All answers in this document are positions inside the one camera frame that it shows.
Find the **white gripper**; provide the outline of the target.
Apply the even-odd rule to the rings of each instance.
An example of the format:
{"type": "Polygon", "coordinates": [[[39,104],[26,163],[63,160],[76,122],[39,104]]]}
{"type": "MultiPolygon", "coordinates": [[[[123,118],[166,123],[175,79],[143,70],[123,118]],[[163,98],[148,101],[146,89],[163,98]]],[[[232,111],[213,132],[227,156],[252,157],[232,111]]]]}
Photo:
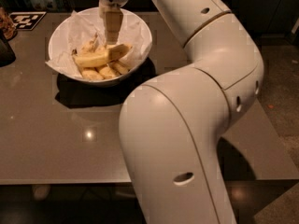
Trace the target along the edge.
{"type": "Polygon", "coordinates": [[[103,20],[105,38],[108,45],[114,45],[118,42],[123,20],[123,13],[120,7],[123,7],[128,1],[129,0],[99,0],[99,14],[103,20]]]}

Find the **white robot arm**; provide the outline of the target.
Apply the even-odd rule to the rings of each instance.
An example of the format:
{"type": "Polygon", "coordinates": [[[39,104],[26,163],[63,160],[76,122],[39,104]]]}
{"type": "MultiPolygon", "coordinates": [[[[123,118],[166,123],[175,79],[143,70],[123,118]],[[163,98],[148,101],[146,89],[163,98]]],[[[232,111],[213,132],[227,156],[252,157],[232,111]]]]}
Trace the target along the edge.
{"type": "Polygon", "coordinates": [[[252,106],[263,59],[221,0],[151,0],[188,65],[125,100],[121,148],[147,224],[236,224],[218,161],[221,136],[252,106]]]}

